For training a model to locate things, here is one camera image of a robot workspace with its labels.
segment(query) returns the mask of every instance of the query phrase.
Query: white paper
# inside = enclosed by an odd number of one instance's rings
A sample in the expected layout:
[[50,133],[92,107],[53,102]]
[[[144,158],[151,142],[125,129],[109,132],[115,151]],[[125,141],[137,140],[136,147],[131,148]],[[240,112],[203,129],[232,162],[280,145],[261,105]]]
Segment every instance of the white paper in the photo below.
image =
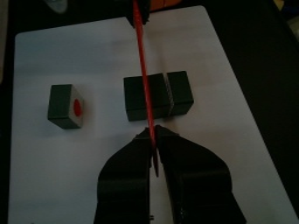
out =
[[[149,20],[148,73],[187,71],[195,100],[187,115],[155,123],[224,160],[247,223],[297,223],[207,11]],[[124,104],[123,78],[141,75],[133,28],[116,18],[32,31],[14,49],[9,224],[93,223],[100,169],[147,126],[127,120]],[[84,98],[81,129],[46,120],[54,84],[73,84]],[[151,173],[152,223],[171,224],[164,176]]]

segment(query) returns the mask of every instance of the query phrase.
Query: block with red dot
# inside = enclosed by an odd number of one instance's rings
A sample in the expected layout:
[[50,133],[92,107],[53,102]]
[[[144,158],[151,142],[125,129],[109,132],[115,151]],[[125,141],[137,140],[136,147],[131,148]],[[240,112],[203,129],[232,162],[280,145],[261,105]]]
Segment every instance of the block with red dot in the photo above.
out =
[[70,84],[50,86],[48,120],[65,130],[81,127],[82,99]]

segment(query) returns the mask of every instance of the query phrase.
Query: red circle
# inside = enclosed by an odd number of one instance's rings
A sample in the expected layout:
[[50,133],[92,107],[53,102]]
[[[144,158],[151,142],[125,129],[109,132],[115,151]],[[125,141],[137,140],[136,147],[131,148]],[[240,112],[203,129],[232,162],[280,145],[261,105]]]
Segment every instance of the red circle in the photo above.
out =
[[73,112],[74,112],[74,116],[81,116],[80,101],[77,99],[73,102]]

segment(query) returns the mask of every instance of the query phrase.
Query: red laser line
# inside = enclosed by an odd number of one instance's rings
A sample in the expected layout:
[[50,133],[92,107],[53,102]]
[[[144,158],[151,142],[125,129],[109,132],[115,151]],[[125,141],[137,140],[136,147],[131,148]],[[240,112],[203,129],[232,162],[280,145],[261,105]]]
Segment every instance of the red laser line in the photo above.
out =
[[135,34],[136,34],[136,40],[137,40],[139,59],[140,59],[140,67],[141,67],[143,83],[144,83],[145,113],[147,113],[149,137],[151,137],[152,148],[153,148],[153,169],[155,169],[155,175],[159,176],[156,144],[155,144],[155,119],[153,119],[151,91],[149,91],[147,70],[145,70],[145,50],[144,50],[144,43],[143,43],[143,19],[141,19],[136,0],[133,0],[133,18],[135,18]]

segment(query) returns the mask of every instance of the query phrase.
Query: cube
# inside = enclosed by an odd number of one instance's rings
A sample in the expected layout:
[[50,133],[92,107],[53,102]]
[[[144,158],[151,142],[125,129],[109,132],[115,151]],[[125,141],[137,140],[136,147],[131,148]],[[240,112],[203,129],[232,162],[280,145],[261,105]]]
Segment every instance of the cube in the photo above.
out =
[[172,96],[169,116],[185,115],[193,104],[192,89],[185,71],[167,73],[167,80]]
[[70,84],[50,86],[48,120],[65,130],[81,127],[82,99]]
[[[171,100],[161,73],[148,75],[148,85],[151,89],[153,119],[167,117],[171,110]],[[143,77],[125,77],[125,113],[128,121],[147,119],[145,94]]]

